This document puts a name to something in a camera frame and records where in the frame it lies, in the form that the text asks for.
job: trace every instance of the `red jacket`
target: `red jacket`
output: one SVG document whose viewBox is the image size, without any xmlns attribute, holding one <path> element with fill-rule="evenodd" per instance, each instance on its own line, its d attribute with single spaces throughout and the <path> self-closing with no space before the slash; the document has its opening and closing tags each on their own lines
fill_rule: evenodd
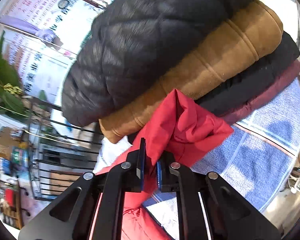
<svg viewBox="0 0 300 240">
<path fill-rule="evenodd" d="M 191 167 L 207 152 L 220 145 L 233 132 L 221 118 L 197 105 L 178 90 L 163 100 L 151 120 L 138 133 L 133 146 L 121 154 L 110 167 L 126 160 L 130 151 L 139 149 L 140 139 L 146 139 L 146 169 L 144 191 L 126 193 L 122 219 L 122 239 L 170 239 L 149 216 L 142 203 L 157 189 L 155 165 L 164 150 L 172 152 L 175 160 Z"/>
</svg>

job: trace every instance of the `black puffer jacket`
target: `black puffer jacket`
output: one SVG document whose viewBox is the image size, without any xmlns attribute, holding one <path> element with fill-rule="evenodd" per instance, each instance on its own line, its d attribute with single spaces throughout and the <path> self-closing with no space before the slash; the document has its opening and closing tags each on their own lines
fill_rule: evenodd
<svg viewBox="0 0 300 240">
<path fill-rule="evenodd" d="M 251 1 L 115 0 L 68 73 L 64 117 L 85 126 L 131 102 Z"/>
</svg>

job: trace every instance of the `brown jacket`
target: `brown jacket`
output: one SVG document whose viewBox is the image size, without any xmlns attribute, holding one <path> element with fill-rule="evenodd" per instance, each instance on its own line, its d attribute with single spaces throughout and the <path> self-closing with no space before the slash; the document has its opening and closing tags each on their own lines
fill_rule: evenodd
<svg viewBox="0 0 300 240">
<path fill-rule="evenodd" d="M 99 119 L 112 143 L 141 128 L 174 88 L 196 100 L 273 52 L 283 33 L 279 17 L 256 0 L 223 22 L 182 61 L 122 109 Z"/>
</svg>

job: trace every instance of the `folded clothes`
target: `folded clothes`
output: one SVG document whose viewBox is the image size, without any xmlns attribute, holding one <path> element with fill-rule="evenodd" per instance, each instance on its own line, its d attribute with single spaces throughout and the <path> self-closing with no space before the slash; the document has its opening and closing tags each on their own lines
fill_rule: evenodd
<svg viewBox="0 0 300 240">
<path fill-rule="evenodd" d="M 250 3 L 210 33 L 149 90 L 100 119 L 101 131 L 110 142 L 116 143 L 124 135 L 140 130 L 173 89 L 192 99 L 202 97 L 273 52 L 281 41 L 282 29 L 280 19 L 271 9 L 258 0 Z"/>
<path fill-rule="evenodd" d="M 217 116 L 237 108 L 274 83 L 299 55 L 295 42 L 284 32 L 280 45 L 273 53 L 261 58 L 195 102 Z"/>
<path fill-rule="evenodd" d="M 192 170 L 219 173 L 262 212 L 287 180 L 300 151 L 298 79 L 238 124 L 232 126 L 234 133 Z M 179 240 L 175 193 L 156 192 L 144 206 L 172 238 Z"/>
<path fill-rule="evenodd" d="M 141 205 L 158 188 L 156 164 L 162 152 L 166 150 L 173 153 L 177 162 L 191 167 L 207 152 L 219 146 L 232 131 L 225 121 L 198 106 L 180 91 L 173 90 L 168 94 L 151 120 L 137 135 L 133 146 L 118 156 L 110 167 L 100 171 L 100 173 L 108 172 L 115 165 L 126 161 L 128 153 L 139 149 L 141 138 L 145 138 L 143 191 L 125 193 L 122 217 L 122 234 L 126 236 L 125 239 L 135 239 L 146 231 L 154 233 L 159 228 L 150 216 L 142 211 Z M 127 145 L 125 141 L 122 141 L 122 146 L 125 145 Z M 167 238 L 163 230 L 152 235 L 156 235 L 153 239 Z"/>
<path fill-rule="evenodd" d="M 231 109 L 228 113 L 219 116 L 228 124 L 233 124 L 239 120 L 246 118 L 254 110 L 262 107 L 270 102 L 280 91 L 286 88 L 298 76 L 300 72 L 300 62 L 295 60 L 274 83 L 263 91 L 260 95 L 249 100 L 241 107 Z"/>
<path fill-rule="evenodd" d="M 115 0 L 67 75 L 63 116 L 86 126 L 130 103 L 252 1 Z"/>
</svg>

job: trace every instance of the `green plant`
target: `green plant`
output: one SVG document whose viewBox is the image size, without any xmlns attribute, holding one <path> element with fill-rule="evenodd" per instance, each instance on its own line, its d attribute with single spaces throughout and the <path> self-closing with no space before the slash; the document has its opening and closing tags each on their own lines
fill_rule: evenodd
<svg viewBox="0 0 300 240">
<path fill-rule="evenodd" d="M 17 113 L 24 114 L 25 109 L 19 95 L 11 93 L 6 89 L 8 83 L 13 87 L 20 87 L 20 81 L 15 68 L 2 58 L 3 41 L 4 32 L 2 32 L 0 37 L 0 98 L 2 99 L 0 105 Z"/>
<path fill-rule="evenodd" d="M 39 98 L 41 101 L 45 101 L 45 102 L 48 101 L 46 92 L 45 92 L 44 90 L 40 90 L 40 91 L 39 91 L 38 98 Z M 45 110 L 45 111 L 47 111 L 47 109 L 48 109 L 47 106 L 43 106 L 43 105 L 39 105 L 39 107 L 40 107 L 41 109 Z"/>
</svg>

